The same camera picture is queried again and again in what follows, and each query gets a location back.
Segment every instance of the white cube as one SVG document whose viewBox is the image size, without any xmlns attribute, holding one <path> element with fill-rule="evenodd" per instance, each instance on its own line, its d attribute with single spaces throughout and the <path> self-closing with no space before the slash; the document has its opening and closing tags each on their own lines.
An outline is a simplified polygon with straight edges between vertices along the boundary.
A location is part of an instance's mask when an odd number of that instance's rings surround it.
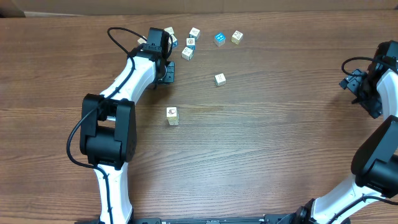
<svg viewBox="0 0 398 224">
<path fill-rule="evenodd" d="M 165 28 L 164 31 L 168 32 L 170 35 L 174 34 L 173 27 Z"/>
<path fill-rule="evenodd" d="M 178 125 L 178 111 L 176 107 L 167 108 L 166 117 L 169 121 L 169 125 Z"/>
<path fill-rule="evenodd" d="M 138 42 L 138 45 L 147 43 L 147 41 L 142 38 L 138 39 L 137 42 Z"/>
<path fill-rule="evenodd" d="M 187 47 L 195 50 L 195 38 L 187 38 Z"/>
<path fill-rule="evenodd" d="M 234 42 L 235 44 L 239 44 L 242 39 L 243 39 L 243 34 L 239 31 L 235 31 L 235 33 L 232 35 L 231 41 Z"/>
<path fill-rule="evenodd" d="M 187 59 L 187 60 L 191 60 L 193 57 L 193 50 L 189 47 L 185 47 L 182 50 L 182 57 Z"/>
<path fill-rule="evenodd" d="M 225 83 L 226 83 L 224 73 L 216 75 L 214 77 L 214 80 L 215 80 L 217 86 L 225 85 Z"/>
<path fill-rule="evenodd" d="M 173 44 L 172 44 L 172 40 L 171 38 L 169 38 L 169 44 L 173 47 L 176 48 L 178 46 L 178 40 L 177 38 L 174 36 L 174 34 L 171 34 L 172 38 L 173 38 Z"/>
<path fill-rule="evenodd" d="M 221 47 L 222 45 L 225 44 L 225 36 L 223 33 L 218 33 L 217 35 L 214 36 L 214 43 Z"/>
<path fill-rule="evenodd" d="M 195 38 L 195 41 L 198 41 L 198 39 L 200 37 L 200 30 L 192 27 L 191 32 L 189 32 L 189 37 L 190 38 Z"/>
</svg>

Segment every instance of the small block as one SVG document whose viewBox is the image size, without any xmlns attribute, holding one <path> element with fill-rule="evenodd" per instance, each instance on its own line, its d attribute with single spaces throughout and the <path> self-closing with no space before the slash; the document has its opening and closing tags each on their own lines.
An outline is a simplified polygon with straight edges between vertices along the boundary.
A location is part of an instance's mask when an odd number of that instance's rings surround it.
<svg viewBox="0 0 398 224">
<path fill-rule="evenodd" d="M 243 40 L 243 34 L 239 31 L 235 31 L 235 33 L 232 35 L 231 41 L 235 44 L 239 44 L 241 40 Z"/>
<path fill-rule="evenodd" d="M 187 38 L 187 47 L 195 50 L 195 38 Z"/>
<path fill-rule="evenodd" d="M 165 28 L 164 31 L 168 32 L 170 35 L 174 35 L 173 27 Z"/>
<path fill-rule="evenodd" d="M 168 107 L 166 109 L 166 117 L 169 125 L 178 125 L 178 111 L 176 107 Z"/>
<path fill-rule="evenodd" d="M 200 37 L 200 30 L 192 27 L 191 31 L 189 32 L 189 38 L 195 38 L 195 41 L 198 41 Z"/>
<path fill-rule="evenodd" d="M 146 40 L 144 40 L 142 38 L 138 39 L 137 42 L 138 42 L 138 45 L 147 43 Z"/>
<path fill-rule="evenodd" d="M 173 44 L 172 44 L 171 38 L 169 38 L 169 45 L 171 45 L 172 48 L 178 47 L 178 40 L 177 40 L 177 38 L 176 38 L 173 34 L 172 34 L 171 36 L 172 36 L 172 38 L 173 38 Z"/>
<path fill-rule="evenodd" d="M 191 48 L 189 48 L 189 47 L 185 47 L 183 50 L 182 50 L 182 57 L 184 58 L 184 59 L 187 59 L 187 60 L 191 60 L 192 59 L 192 57 L 193 57 L 193 50 L 191 49 Z"/>
<path fill-rule="evenodd" d="M 216 75 L 214 77 L 214 80 L 215 80 L 217 86 L 225 85 L 225 83 L 226 83 L 224 73 Z"/>
<path fill-rule="evenodd" d="M 223 44 L 225 44 L 225 36 L 224 36 L 224 34 L 223 33 L 219 33 L 219 34 L 215 35 L 214 43 L 217 46 L 219 46 L 219 47 L 221 47 Z"/>
</svg>

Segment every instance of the cube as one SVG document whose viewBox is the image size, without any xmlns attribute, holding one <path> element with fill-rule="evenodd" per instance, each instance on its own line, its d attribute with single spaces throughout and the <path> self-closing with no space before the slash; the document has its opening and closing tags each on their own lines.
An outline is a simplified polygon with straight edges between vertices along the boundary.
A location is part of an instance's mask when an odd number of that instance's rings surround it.
<svg viewBox="0 0 398 224">
<path fill-rule="evenodd" d="M 225 36 L 223 33 L 219 33 L 215 36 L 214 38 L 214 43 L 216 43 L 217 46 L 221 47 L 223 44 L 225 44 Z"/>
<path fill-rule="evenodd" d="M 142 38 L 138 39 L 137 42 L 138 42 L 138 45 L 147 43 L 147 41 Z"/>
<path fill-rule="evenodd" d="M 217 86 L 225 85 L 226 80 L 225 80 L 224 73 L 221 73 L 221 74 L 219 74 L 219 75 L 216 75 L 216 76 L 214 77 L 214 81 L 216 82 L 216 85 L 217 85 Z"/>
<path fill-rule="evenodd" d="M 189 32 L 189 38 L 195 38 L 195 41 L 198 41 L 200 37 L 200 30 L 192 27 L 192 30 Z"/>
<path fill-rule="evenodd" d="M 169 125 L 178 125 L 178 111 L 176 107 L 168 107 L 166 109 L 166 117 Z"/>
<path fill-rule="evenodd" d="M 193 50 L 189 47 L 185 47 L 182 51 L 182 57 L 187 60 L 191 60 L 193 57 Z"/>
<path fill-rule="evenodd" d="M 231 41 L 235 44 L 239 44 L 241 40 L 243 40 L 243 34 L 239 31 L 235 31 L 235 33 L 232 35 Z"/>
<path fill-rule="evenodd" d="M 169 38 L 169 44 L 172 46 L 172 48 L 176 48 L 178 46 L 178 40 L 174 36 L 174 34 L 171 34 L 171 36 L 173 38 L 173 44 L 172 44 L 172 40 L 170 38 Z"/>
<path fill-rule="evenodd" d="M 187 47 L 195 50 L 195 38 L 187 38 Z"/>
<path fill-rule="evenodd" d="M 173 27 L 165 28 L 164 31 L 168 32 L 170 35 L 174 34 Z"/>
</svg>

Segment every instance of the wooden table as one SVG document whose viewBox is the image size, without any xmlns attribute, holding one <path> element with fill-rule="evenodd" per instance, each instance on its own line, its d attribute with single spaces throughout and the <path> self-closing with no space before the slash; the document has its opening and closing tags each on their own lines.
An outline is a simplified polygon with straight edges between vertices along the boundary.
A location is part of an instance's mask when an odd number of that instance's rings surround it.
<svg viewBox="0 0 398 224">
<path fill-rule="evenodd" d="M 65 143 L 87 93 L 119 75 L 126 55 L 106 35 L 172 26 L 175 83 L 146 90 L 136 106 L 138 145 L 129 164 L 135 216 L 250 217 L 290 213 L 349 173 L 357 148 L 382 123 L 338 83 L 342 61 L 372 57 L 398 39 L 397 11 L 275 12 L 0 19 L 0 223 L 72 223 L 101 212 L 92 170 Z M 181 58 L 192 27 L 192 61 Z M 230 41 L 235 30 L 244 40 Z M 223 32 L 222 47 L 213 43 Z M 115 32 L 133 48 L 137 38 Z M 366 68 L 367 62 L 348 65 Z M 214 75 L 227 84 L 215 87 Z M 178 106 L 170 127 L 167 106 Z M 86 162 L 73 142 L 73 155 Z M 353 223 L 397 223 L 374 203 Z"/>
</svg>

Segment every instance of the brown wooden surface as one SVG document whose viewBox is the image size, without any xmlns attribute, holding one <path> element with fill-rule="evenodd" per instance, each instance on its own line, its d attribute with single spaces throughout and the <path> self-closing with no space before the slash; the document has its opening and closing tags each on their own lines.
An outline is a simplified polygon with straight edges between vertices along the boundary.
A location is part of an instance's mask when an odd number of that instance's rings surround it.
<svg viewBox="0 0 398 224">
<path fill-rule="evenodd" d="M 106 35 L 173 26 L 175 83 L 136 106 L 129 164 L 136 217 L 249 217 L 294 212 L 349 173 L 357 148 L 381 124 L 338 82 L 342 61 L 372 57 L 398 38 L 398 12 L 287 12 L 0 19 L 0 223 L 72 223 L 100 214 L 94 172 L 72 164 L 67 137 L 87 93 L 119 75 L 126 55 Z M 191 27 L 192 61 L 181 58 Z M 244 34 L 234 45 L 235 30 Z M 213 37 L 224 32 L 217 47 Z M 137 38 L 116 32 L 132 48 Z M 349 69 L 366 68 L 353 62 Z M 214 75 L 227 84 L 215 87 Z M 165 108 L 177 106 L 170 127 Z M 73 155 L 86 162 L 78 149 Z M 397 223 L 374 203 L 353 223 Z"/>
</svg>

